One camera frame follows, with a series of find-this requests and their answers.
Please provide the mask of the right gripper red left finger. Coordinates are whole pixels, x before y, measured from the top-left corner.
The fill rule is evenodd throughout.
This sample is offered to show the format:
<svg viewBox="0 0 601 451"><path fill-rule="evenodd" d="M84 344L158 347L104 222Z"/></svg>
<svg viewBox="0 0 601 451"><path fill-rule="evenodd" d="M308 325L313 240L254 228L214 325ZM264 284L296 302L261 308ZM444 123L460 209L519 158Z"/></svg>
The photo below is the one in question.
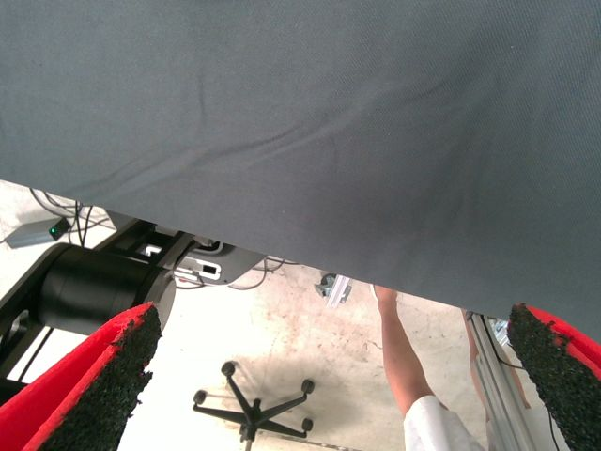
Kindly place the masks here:
<svg viewBox="0 0 601 451"><path fill-rule="evenodd" d="M153 303L107 321L2 405L2 449L116 450L160 337Z"/></svg>

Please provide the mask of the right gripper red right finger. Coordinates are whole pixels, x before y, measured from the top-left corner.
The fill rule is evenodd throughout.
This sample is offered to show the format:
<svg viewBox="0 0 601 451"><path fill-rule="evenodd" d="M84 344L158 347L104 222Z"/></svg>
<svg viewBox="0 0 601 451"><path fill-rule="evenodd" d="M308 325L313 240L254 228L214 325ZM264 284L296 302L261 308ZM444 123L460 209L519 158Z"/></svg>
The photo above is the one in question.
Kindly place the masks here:
<svg viewBox="0 0 601 451"><path fill-rule="evenodd" d="M600 344L524 303L512 307L509 341L571 450L600 448Z"/></svg>

